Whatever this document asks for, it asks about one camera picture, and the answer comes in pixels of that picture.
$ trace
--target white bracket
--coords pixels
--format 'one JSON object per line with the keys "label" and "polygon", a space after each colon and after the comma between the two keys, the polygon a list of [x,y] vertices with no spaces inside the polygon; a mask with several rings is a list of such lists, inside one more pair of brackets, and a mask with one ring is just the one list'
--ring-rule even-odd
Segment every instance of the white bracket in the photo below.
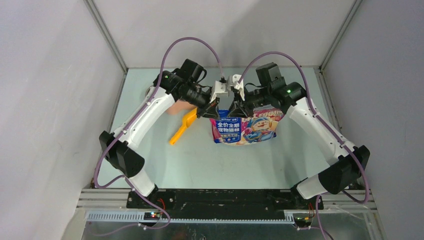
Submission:
{"label": "white bracket", "polygon": [[226,82],[226,88],[228,89],[229,92],[231,91],[231,87],[234,87],[235,89],[237,89],[241,99],[243,99],[244,101],[245,100],[245,84],[243,79],[239,83],[239,80],[241,77],[242,76],[240,74],[234,74],[229,76]]}

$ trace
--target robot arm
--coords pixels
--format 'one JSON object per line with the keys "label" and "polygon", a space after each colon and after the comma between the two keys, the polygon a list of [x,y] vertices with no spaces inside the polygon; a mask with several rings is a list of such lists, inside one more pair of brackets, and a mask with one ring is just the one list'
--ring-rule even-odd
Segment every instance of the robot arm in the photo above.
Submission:
{"label": "robot arm", "polygon": [[[148,196],[156,186],[143,168],[145,159],[135,150],[156,120],[177,100],[184,100],[195,105],[197,117],[219,119],[218,103],[220,99],[215,97],[210,100],[211,91],[202,91],[202,87],[197,83],[203,71],[202,66],[189,59],[185,60],[181,68],[177,68],[173,72],[163,71],[160,86],[153,99],[148,102],[154,92],[154,88],[151,87],[144,101],[127,121],[112,133],[103,131],[99,137],[102,150],[105,151],[123,131],[123,134],[108,151],[106,159],[125,175],[143,196]],[[147,105],[146,108],[137,116],[131,126],[127,126],[127,123],[144,105]]]}
{"label": "robot arm", "polygon": [[[261,106],[272,105],[294,120],[316,142],[325,160],[330,165],[326,170],[309,177],[291,190],[303,199],[310,199],[318,194],[330,192],[337,194],[349,184],[356,181],[360,171],[349,153],[339,144],[332,133],[316,118],[308,106],[305,89],[297,82],[286,84],[284,77],[275,63],[269,63],[256,69],[261,88],[253,92],[244,90],[243,100],[234,90],[234,101],[231,104],[229,117],[249,117],[253,109]],[[365,169],[370,152],[365,146],[356,147],[340,134],[327,120],[326,124],[344,141],[344,145],[358,158]]]}

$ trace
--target cartoon illustration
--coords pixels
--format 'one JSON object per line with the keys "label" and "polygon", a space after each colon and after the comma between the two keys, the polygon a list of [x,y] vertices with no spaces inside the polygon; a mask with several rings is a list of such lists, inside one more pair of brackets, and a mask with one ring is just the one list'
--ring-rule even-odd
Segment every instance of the cartoon illustration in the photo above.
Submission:
{"label": "cartoon illustration", "polygon": [[268,117],[253,118],[247,124],[243,137],[250,144],[271,139],[276,134],[275,126],[277,126],[277,122],[274,123]]}

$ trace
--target cable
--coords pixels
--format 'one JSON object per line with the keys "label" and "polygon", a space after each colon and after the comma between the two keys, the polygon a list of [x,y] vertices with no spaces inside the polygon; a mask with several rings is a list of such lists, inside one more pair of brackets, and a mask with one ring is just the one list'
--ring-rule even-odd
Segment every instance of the cable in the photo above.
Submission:
{"label": "cable", "polygon": [[215,50],[209,45],[207,44],[205,41],[196,38],[196,37],[182,37],[180,39],[177,39],[176,41],[174,41],[166,50],[165,55],[162,58],[162,63],[160,65],[160,72],[159,72],[159,76],[157,79],[157,84],[156,87],[153,90],[152,95],[150,95],[150,97],[147,99],[146,103],[140,108],[140,110],[137,111],[137,113],[134,115],[133,118],[131,118],[131,120],[128,121],[127,125],[122,129],[122,131],[115,137],[115,139],[106,147],[106,149],[103,151],[103,153],[101,154],[100,158],[97,161],[97,165],[95,166],[94,169],[94,176],[93,176],[93,180],[94,180],[94,186],[98,189],[105,189],[108,186],[110,186],[112,183],[114,183],[116,180],[123,178],[123,175],[120,175],[118,177],[115,177],[112,181],[110,181],[109,183],[107,183],[106,185],[99,185],[99,181],[98,181],[98,177],[99,177],[99,171],[100,171],[100,167],[102,165],[102,161],[103,159],[106,157],[106,155],[108,154],[109,150],[117,143],[117,141],[119,140],[119,138],[122,137],[122,135],[124,134],[124,131],[126,131],[133,123],[134,121],[142,114],[142,112],[146,109],[146,107],[148,106],[147,103],[149,103],[154,97],[156,92],[158,91],[160,85],[161,85],[161,81],[162,81],[162,73],[164,71],[164,67],[165,67],[165,59],[167,58],[168,54],[170,53],[171,49],[179,42],[184,41],[184,40],[194,40],[197,41],[199,43],[202,43],[203,45],[205,45],[208,49],[210,49],[213,53],[213,55],[216,58],[216,61],[218,62],[218,66],[219,66],[219,70],[221,73],[221,78],[225,79],[224,76],[224,71],[223,71],[223,66],[221,64],[221,60],[218,57],[218,54],[215,52]]}
{"label": "cable", "polygon": [[128,180],[128,178],[125,178],[125,182],[129,185],[129,187],[131,188],[132,191],[134,191],[141,199],[143,199],[143,201],[145,201],[146,203],[148,203],[150,206],[156,208],[157,210],[161,211],[162,213],[164,213],[168,219],[168,221],[165,223],[165,225],[163,226],[144,226],[144,228],[146,229],[163,229],[166,226],[168,226],[171,222],[171,216],[169,215],[169,213],[167,211],[165,211],[165,209],[161,208],[160,206],[154,204],[153,202],[149,201],[145,196],[143,196],[137,189],[136,187],[130,182],[130,180]]}
{"label": "cable", "polygon": [[[309,109],[312,111],[312,113],[315,115],[315,117],[322,123],[322,125],[324,125],[324,127],[326,129],[328,129],[330,131],[330,133],[335,137],[335,139],[337,139],[337,142],[340,144],[340,146],[342,146],[347,153],[349,153],[349,155],[353,158],[353,160],[355,161],[356,165],[359,168],[360,174],[363,178],[363,182],[365,185],[365,198],[363,200],[358,200],[355,197],[353,197],[352,195],[350,195],[349,193],[347,193],[346,191],[342,190],[342,192],[344,194],[346,194],[346,196],[348,196],[350,199],[352,199],[353,201],[355,201],[356,203],[359,204],[366,204],[370,198],[370,188],[368,185],[368,180],[367,177],[365,175],[365,170],[362,167],[361,163],[359,162],[358,158],[354,155],[354,153],[345,145],[345,142],[341,139],[341,137],[326,123],[326,121],[320,116],[317,115],[317,111],[315,110],[315,108],[312,105],[312,99],[311,99],[311,94],[309,91],[309,86],[308,86],[308,82],[306,80],[304,71],[302,70],[302,67],[289,55],[283,53],[283,52],[279,52],[279,51],[268,51],[265,52],[259,56],[257,56],[255,59],[253,59],[249,65],[247,65],[246,69],[243,71],[243,73],[241,74],[240,79],[238,80],[238,83],[241,83],[241,81],[244,79],[246,73],[248,72],[248,70],[250,69],[250,67],[252,67],[252,65],[259,59],[267,56],[267,55],[281,55],[283,57],[286,57],[287,59],[289,59],[295,66],[296,68],[299,70],[300,75],[302,77],[304,86],[305,86],[305,90],[306,90],[306,102],[307,105],[309,107]],[[315,203],[315,210],[316,210],[316,218],[318,219],[318,225],[319,225],[319,229],[321,230],[322,235],[324,236],[325,239],[326,235],[325,235],[325,230],[323,229],[322,225],[321,225],[321,221],[320,221],[320,215],[318,214],[318,201],[320,198],[320,194],[316,197],[316,203]]]}
{"label": "cable", "polygon": [[167,221],[166,221],[166,223],[165,223],[165,225],[163,225],[163,226],[146,226],[146,225],[144,225],[144,224],[141,224],[141,223],[130,223],[130,224],[128,224],[128,225],[125,225],[125,226],[122,226],[122,227],[120,227],[120,228],[118,228],[118,229],[115,229],[115,230],[113,230],[113,231],[110,231],[110,232],[106,232],[106,233],[94,233],[94,232],[92,232],[89,228],[87,228],[87,230],[93,235],[93,236],[97,236],[97,237],[105,237],[105,236],[109,236],[109,235],[112,235],[112,234],[114,234],[114,233],[117,233],[117,232],[119,232],[119,231],[121,231],[122,229],[126,229],[126,228],[129,228],[129,227],[134,227],[134,226],[139,226],[139,227],[141,227],[141,226],[143,226],[143,228],[144,229],[163,229],[163,228],[165,228],[165,227],[167,227],[169,224],[170,224],[170,222],[171,222],[171,216],[169,215],[169,213],[167,212],[167,211],[165,211],[165,203],[164,203],[164,201],[162,200],[161,202],[162,202],[162,204],[163,204],[163,208],[160,208],[158,205],[156,205],[156,204],[154,204],[153,202],[151,202],[151,201],[149,201],[146,197],[144,197],[135,187],[134,187],[134,185],[128,180],[128,178],[125,178],[125,181],[126,181],[126,183],[130,186],[130,188],[131,188],[131,190],[132,191],[135,191],[135,193],[141,198],[141,199],[143,199],[143,201],[145,201],[146,203],[148,203],[150,206],[152,206],[152,207],[154,207],[154,208],[156,208],[157,210],[159,210],[161,213],[163,213],[163,214],[165,214],[166,215],[166,217],[167,217]]}
{"label": "cable", "polygon": [[322,236],[324,237],[325,240],[327,240],[326,235],[324,234],[324,232],[326,232],[326,231],[324,230],[323,226],[321,225],[320,214],[318,213],[318,205],[320,203],[320,198],[321,198],[321,194],[318,194],[316,196],[316,201],[315,201],[316,219],[318,220],[318,226],[319,226],[319,229],[321,230]]}
{"label": "cable", "polygon": [[[215,58],[216,58],[216,61],[218,62],[218,66],[219,66],[219,71],[220,71],[220,73],[221,73],[221,78],[222,79],[225,79],[225,76],[224,76],[224,71],[223,71],[223,67],[222,67],[222,64],[221,64],[221,60],[220,60],[220,58],[218,57],[218,54],[214,51],[214,49],[209,45],[209,44],[207,44],[205,41],[203,41],[203,40],[201,40],[201,39],[199,39],[199,38],[196,38],[196,37],[191,37],[191,36],[188,36],[188,37],[182,37],[182,38],[180,38],[180,39],[177,39],[176,41],[174,41],[169,47],[168,47],[168,49],[166,50],[166,52],[165,52],[165,55],[163,56],[163,58],[162,58],[162,63],[161,63],[161,65],[160,65],[160,72],[159,72],[159,76],[158,76],[158,79],[157,79],[157,84],[156,84],[156,87],[154,88],[154,90],[153,90],[153,93],[151,94],[151,96],[147,99],[147,101],[146,101],[146,103],[140,108],[140,110],[138,110],[137,111],[137,113],[134,115],[134,117],[133,118],[131,118],[131,120],[129,120],[128,121],[128,123],[127,123],[127,125],[122,129],[122,131],[115,137],[115,139],[106,147],[106,149],[103,151],[103,153],[101,154],[101,156],[100,156],[100,158],[98,159],[98,161],[97,161],[97,164],[96,164],[96,166],[95,166],[95,169],[94,169],[94,176],[93,176],[93,181],[94,181],[94,186],[96,187],[96,188],[98,188],[98,189],[105,189],[105,188],[107,188],[107,187],[109,187],[111,184],[113,184],[116,180],[118,180],[118,179],[120,179],[120,178],[124,178],[125,176],[124,175],[119,175],[119,176],[117,176],[117,177],[115,177],[114,179],[112,179],[110,182],[108,182],[107,184],[105,184],[105,185],[100,185],[99,184],[99,181],[98,181],[98,178],[99,178],[99,171],[100,171],[100,167],[102,166],[102,161],[103,161],[103,159],[106,157],[106,155],[108,154],[108,152],[109,152],[109,150],[111,150],[111,148],[117,143],[117,141],[122,137],[122,135],[124,134],[124,131],[126,131],[132,124],[133,124],[133,122],[142,114],[142,112],[146,109],[146,107],[148,106],[147,105],[147,103],[149,103],[154,97],[155,97],[155,95],[156,95],[156,92],[158,91],[158,89],[159,89],[159,87],[160,87],[160,85],[161,85],[161,81],[162,81],[162,74],[163,74],[163,71],[164,71],[164,67],[165,67],[165,59],[167,58],[167,56],[168,56],[168,54],[169,54],[169,52],[171,51],[171,49],[177,44],[177,43],[179,43],[179,42],[181,42],[181,41],[184,41],[184,40],[194,40],[194,41],[197,41],[197,42],[200,42],[200,43],[202,43],[203,45],[205,45],[208,49],[210,49],[211,51],[212,51],[212,53],[213,53],[213,55],[215,56]],[[151,227],[151,226],[143,226],[144,228],[146,228],[146,229],[162,229],[162,228],[165,228],[166,226],[168,226],[169,224],[170,224],[170,222],[171,222],[171,216],[164,210],[164,209],[162,209],[162,208],[160,208],[159,206],[157,206],[156,204],[154,204],[153,202],[151,202],[151,201],[149,201],[147,198],[145,198],[135,187],[134,187],[134,185],[128,180],[128,178],[125,178],[125,181],[126,181],[126,183],[131,187],[131,189],[132,190],[134,190],[136,193],[137,193],[137,195],[141,198],[141,199],[143,199],[146,203],[148,203],[150,206],[152,206],[152,207],[154,207],[154,208],[156,208],[156,209],[158,209],[158,210],[160,210],[161,212],[163,212],[165,215],[166,215],[166,217],[167,217],[167,219],[168,219],[168,221],[166,222],[166,224],[165,225],[163,225],[163,226],[160,226],[160,227]],[[133,226],[140,226],[141,224],[140,223],[131,223],[131,224],[128,224],[128,225],[125,225],[125,226],[122,226],[122,227],[120,227],[120,228],[118,228],[118,229],[115,229],[115,230],[113,230],[113,231],[111,231],[111,232],[108,232],[108,233],[101,233],[101,234],[97,234],[97,233],[91,233],[91,234],[93,234],[94,236],[98,236],[98,237],[101,237],[101,236],[108,236],[108,235],[111,235],[111,234],[114,234],[114,233],[116,233],[116,232],[118,232],[118,231],[120,231],[120,230],[122,230],[122,229],[125,229],[125,228],[129,228],[129,227],[133,227]]]}
{"label": "cable", "polygon": [[[292,226],[293,226],[294,228],[296,228],[297,230],[320,229],[319,227],[316,227],[316,226],[311,226],[310,228],[309,228],[309,227],[298,227],[298,226],[296,226],[296,224],[294,224],[294,225],[292,225]],[[325,234],[327,234],[327,236],[329,236],[331,240],[334,240],[333,236],[331,236],[331,234],[330,234],[328,231],[324,230],[324,233],[325,233]]]}

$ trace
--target red wire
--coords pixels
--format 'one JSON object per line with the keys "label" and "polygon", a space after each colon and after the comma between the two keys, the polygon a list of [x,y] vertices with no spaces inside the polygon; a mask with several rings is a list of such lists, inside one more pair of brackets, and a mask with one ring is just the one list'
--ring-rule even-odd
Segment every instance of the red wire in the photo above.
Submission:
{"label": "red wire", "polygon": [[309,203],[309,207],[311,208],[311,210],[313,212],[313,216],[311,216],[311,218],[313,218],[313,217],[315,217],[314,206],[312,206],[312,203]]}
{"label": "red wire", "polygon": [[165,202],[164,202],[164,200],[163,200],[162,198],[158,198],[157,200],[158,200],[159,202],[161,202],[161,203],[162,203],[163,210],[165,210],[165,209],[166,209],[166,207],[165,207]]}

